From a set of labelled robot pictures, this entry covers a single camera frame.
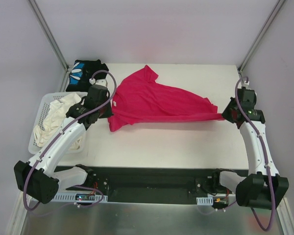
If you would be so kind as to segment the pink t shirt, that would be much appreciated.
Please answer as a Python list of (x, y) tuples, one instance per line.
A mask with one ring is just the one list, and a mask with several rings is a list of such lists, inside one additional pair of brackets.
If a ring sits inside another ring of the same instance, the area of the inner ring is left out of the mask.
[(126, 77), (112, 99), (111, 132), (126, 125), (154, 122), (223, 120), (218, 107), (206, 97), (156, 82), (158, 74), (149, 66)]

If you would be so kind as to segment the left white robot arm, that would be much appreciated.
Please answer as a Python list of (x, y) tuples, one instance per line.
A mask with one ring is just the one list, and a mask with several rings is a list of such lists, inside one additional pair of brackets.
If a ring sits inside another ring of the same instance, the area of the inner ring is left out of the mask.
[(26, 163), (18, 161), (14, 173), (18, 189), (38, 202), (49, 203), (59, 190), (79, 186), (90, 190), (94, 171), (82, 164), (57, 172), (55, 169), (72, 144), (99, 118), (112, 115), (110, 93), (105, 85), (92, 85), (86, 96), (73, 105), (48, 143)]

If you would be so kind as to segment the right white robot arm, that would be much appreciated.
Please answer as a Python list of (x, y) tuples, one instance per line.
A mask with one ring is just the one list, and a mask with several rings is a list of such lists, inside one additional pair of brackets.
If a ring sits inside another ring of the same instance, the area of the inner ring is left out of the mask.
[(256, 110), (254, 90), (238, 88), (235, 97), (222, 113), (222, 117), (237, 125), (243, 137), (248, 159), (248, 175), (239, 176), (231, 170), (221, 170), (211, 180), (211, 189), (222, 193), (229, 189), (236, 194), (239, 206), (267, 209), (277, 208), (289, 188), (286, 177), (280, 176), (270, 154), (264, 114)]

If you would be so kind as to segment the black folded t shirt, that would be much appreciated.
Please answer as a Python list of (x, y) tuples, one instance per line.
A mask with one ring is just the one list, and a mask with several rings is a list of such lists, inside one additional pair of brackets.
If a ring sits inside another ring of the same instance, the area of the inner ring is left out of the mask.
[(69, 84), (66, 92), (87, 92), (92, 85), (89, 79), (95, 72), (100, 70), (109, 71), (107, 65), (100, 60), (75, 60), (69, 74)]

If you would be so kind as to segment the right aluminium frame post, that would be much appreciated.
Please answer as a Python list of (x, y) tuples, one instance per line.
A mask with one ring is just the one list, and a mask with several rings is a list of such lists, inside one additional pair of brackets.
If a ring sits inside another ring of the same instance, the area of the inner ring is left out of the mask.
[(268, 30), (270, 29), (271, 25), (273, 24), (273, 22), (277, 18), (278, 14), (281, 12), (281, 10), (284, 7), (286, 2), (287, 2), (287, 0), (277, 0), (276, 3), (274, 4), (272, 10), (270, 11), (269, 15), (267, 16), (266, 20), (264, 21), (257, 36), (253, 40), (246, 55), (244, 56), (242, 62), (237, 66), (237, 71), (238, 71), (239, 76), (242, 76), (244, 69), (248, 65), (252, 56), (256, 52), (257, 48), (261, 44), (263, 38), (265, 37), (265, 35), (268, 32)]

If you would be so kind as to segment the aluminium frame post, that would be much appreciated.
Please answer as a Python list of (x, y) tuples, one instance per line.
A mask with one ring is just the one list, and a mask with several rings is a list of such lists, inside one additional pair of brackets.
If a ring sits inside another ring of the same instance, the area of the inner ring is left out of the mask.
[(237, 71), (238, 71), (239, 76), (242, 76), (244, 69), (248, 65), (252, 56), (256, 52), (257, 48), (261, 44), (263, 38), (265, 37), (265, 35), (268, 32), (268, 30), (270, 29), (271, 25), (273, 24), (273, 22), (277, 18), (278, 14), (281, 12), (281, 10), (284, 7), (286, 2), (287, 2), (287, 0), (277, 0), (276, 3), (274, 4), (272, 10), (270, 11), (269, 15), (267, 16), (266, 20), (264, 21), (257, 36), (253, 40), (246, 55), (244, 56), (242, 62), (237, 66)]
[(68, 63), (66, 62), (66, 59), (63, 56), (63, 53), (61, 52), (61, 49), (58, 45), (58, 43), (56, 42), (56, 39), (37, 3), (36, 0), (27, 0), (27, 3), (29, 4), (31, 10), (33, 11), (44, 35), (46, 36), (52, 50), (54, 51), (58, 61), (60, 62), (62, 68), (67, 71), (69, 68)]

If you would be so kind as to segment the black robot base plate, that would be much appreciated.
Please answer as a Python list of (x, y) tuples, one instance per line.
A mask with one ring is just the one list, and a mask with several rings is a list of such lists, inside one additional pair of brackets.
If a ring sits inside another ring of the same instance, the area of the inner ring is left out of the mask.
[(223, 199), (231, 194), (217, 186), (214, 173), (212, 169), (92, 167), (82, 185), (100, 190), (108, 202), (194, 205), (200, 197)]

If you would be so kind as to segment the left aluminium frame post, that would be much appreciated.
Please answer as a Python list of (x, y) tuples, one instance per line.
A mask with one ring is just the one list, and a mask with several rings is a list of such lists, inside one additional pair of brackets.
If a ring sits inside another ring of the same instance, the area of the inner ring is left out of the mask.
[(66, 62), (66, 59), (63, 56), (63, 53), (61, 52), (61, 49), (58, 45), (58, 43), (56, 42), (56, 39), (37, 3), (36, 0), (27, 0), (27, 3), (29, 4), (31, 10), (33, 11), (44, 35), (46, 36), (52, 50), (54, 51), (58, 61), (60, 62), (62, 68), (67, 71), (69, 68), (68, 63)]

